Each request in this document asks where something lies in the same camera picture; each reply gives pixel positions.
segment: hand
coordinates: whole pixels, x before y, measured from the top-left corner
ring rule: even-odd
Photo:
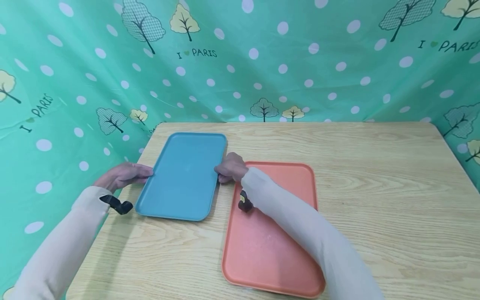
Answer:
[[[222,163],[214,168],[218,173],[218,182],[226,183],[230,180],[241,181],[248,172],[248,168],[240,155],[230,152],[222,160]]]
[[[114,193],[116,190],[123,189],[132,183],[145,184],[147,179],[152,175],[153,170],[151,167],[140,164],[123,163],[108,170],[95,181],[93,185],[105,188]]]

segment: cartoon tree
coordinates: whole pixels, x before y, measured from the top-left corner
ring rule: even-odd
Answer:
[[[460,27],[465,18],[480,18],[480,0],[449,0],[442,9],[447,17],[460,18],[454,31]]]
[[[396,35],[402,26],[408,26],[423,20],[432,13],[436,0],[399,0],[397,4],[385,14],[378,24],[383,30],[394,30],[390,42],[395,41]]]
[[[155,54],[150,42],[163,38],[166,31],[160,20],[150,14],[145,4],[139,3],[137,0],[123,0],[121,18],[128,33],[137,40],[146,42],[152,53]]]
[[[301,119],[305,117],[305,114],[297,106],[292,106],[282,113],[282,117],[292,119],[293,122],[294,119]]]
[[[200,31],[197,21],[192,18],[190,12],[180,3],[177,5],[177,9],[170,20],[170,28],[173,32],[188,34],[190,41],[192,41],[190,33]]]
[[[144,121],[148,118],[148,114],[138,109],[132,109],[130,111],[130,118],[132,120],[140,121],[143,125],[145,125]]]
[[[443,137],[452,133],[456,137],[466,139],[473,131],[472,123],[477,118],[479,112],[480,102],[474,105],[460,106],[449,110],[444,114],[444,117],[448,121],[450,129],[443,134]]]
[[[278,116],[278,109],[266,98],[260,98],[260,100],[250,108],[250,113],[254,117],[263,118],[265,122],[265,118]]]
[[[10,97],[13,100],[17,101],[17,103],[21,103],[20,100],[10,94],[13,91],[14,87],[15,77],[8,74],[4,70],[0,70],[0,102],[5,100],[7,97]]]
[[[116,112],[109,108],[99,108],[96,110],[96,114],[98,115],[98,124],[100,125],[100,129],[105,135],[111,134],[115,131],[115,129],[123,133],[123,130],[120,128],[120,126],[128,119],[127,116],[121,112]]]

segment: white long sleeve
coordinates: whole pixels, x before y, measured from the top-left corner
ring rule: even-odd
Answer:
[[[109,205],[99,197],[110,191],[91,186],[43,241],[20,274],[9,300],[59,300],[72,282]]]
[[[320,265],[331,300],[384,300],[360,255],[315,209],[257,168],[250,168],[241,184],[253,206],[271,217]]]

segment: wooden table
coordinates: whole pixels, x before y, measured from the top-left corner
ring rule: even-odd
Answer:
[[[480,299],[480,196],[433,125],[163,123],[139,163],[153,166],[168,136],[189,131],[224,133],[228,151],[245,160],[309,164],[319,210],[354,244],[386,299]],[[140,191],[125,188],[120,198],[134,202]],[[289,299],[223,278],[232,191],[220,187],[201,223],[110,214],[67,299]]]

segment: polka dot fabric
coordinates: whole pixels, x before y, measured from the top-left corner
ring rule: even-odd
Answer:
[[[0,294],[161,122],[431,123],[480,186],[480,19],[422,0],[400,24],[405,1],[366,1],[4,1]]]

